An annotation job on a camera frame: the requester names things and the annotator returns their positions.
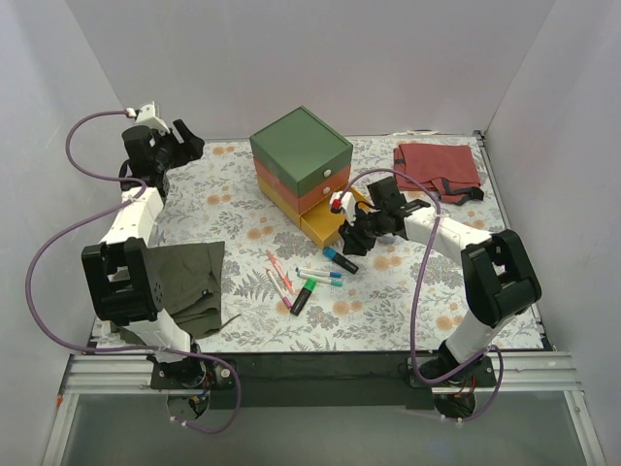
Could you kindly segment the yellow bottom drawer box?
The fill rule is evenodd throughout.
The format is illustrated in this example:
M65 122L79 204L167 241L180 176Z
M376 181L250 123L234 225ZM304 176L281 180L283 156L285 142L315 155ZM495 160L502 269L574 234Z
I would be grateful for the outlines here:
M298 214L265 180L258 177L257 181L263 194L320 249L331 247L342 238L339 228L343 225L345 216L333 214L329 200L322 200L304 214Z

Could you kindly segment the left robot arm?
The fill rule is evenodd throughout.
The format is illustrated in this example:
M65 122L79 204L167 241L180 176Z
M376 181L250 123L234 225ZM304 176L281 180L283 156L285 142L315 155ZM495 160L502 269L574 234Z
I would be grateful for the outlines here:
M121 134L127 159L119 169L125 208L99 244L82 251L82 266L96 315L135 335L153 349L149 360L163 377L194 388L207 375L200 348L165 309L164 283L147 243L166 202L167 173L199 159L204 140L181 119L164 128L154 117L139 116Z

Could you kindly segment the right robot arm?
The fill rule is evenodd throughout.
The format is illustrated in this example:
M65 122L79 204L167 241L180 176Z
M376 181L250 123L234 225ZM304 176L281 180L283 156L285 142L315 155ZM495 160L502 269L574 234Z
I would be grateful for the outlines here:
M476 229L443 216L438 200L409 201L387 177L368 187L371 202L358 201L349 189L336 191L330 210L342 214L343 253L366 255L386 235L425 245L461 266L468 311L441 343L435 358L413 364L423 383L461 385L492 349L492 342L515 317L541 298L541 287L519 235Z

